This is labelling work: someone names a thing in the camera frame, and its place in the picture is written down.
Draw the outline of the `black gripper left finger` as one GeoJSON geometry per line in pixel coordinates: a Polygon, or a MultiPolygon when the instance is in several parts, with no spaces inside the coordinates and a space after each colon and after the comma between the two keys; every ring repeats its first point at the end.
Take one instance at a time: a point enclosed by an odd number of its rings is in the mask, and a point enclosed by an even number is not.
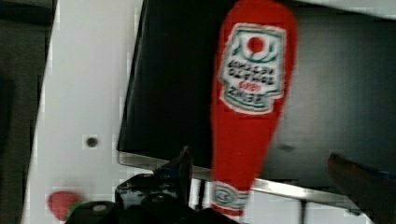
{"type": "Polygon", "coordinates": [[[191,193],[192,166],[193,158],[190,148],[184,146],[175,158],[155,169],[153,173],[174,178],[178,186],[177,198],[188,205],[191,193]]]}

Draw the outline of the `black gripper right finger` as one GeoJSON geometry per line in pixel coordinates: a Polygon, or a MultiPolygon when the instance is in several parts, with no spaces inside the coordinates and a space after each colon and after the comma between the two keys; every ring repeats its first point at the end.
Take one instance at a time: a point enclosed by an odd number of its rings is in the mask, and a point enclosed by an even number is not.
{"type": "Polygon", "coordinates": [[[395,178],[332,153],[328,175],[374,224],[395,224],[395,178]]]}

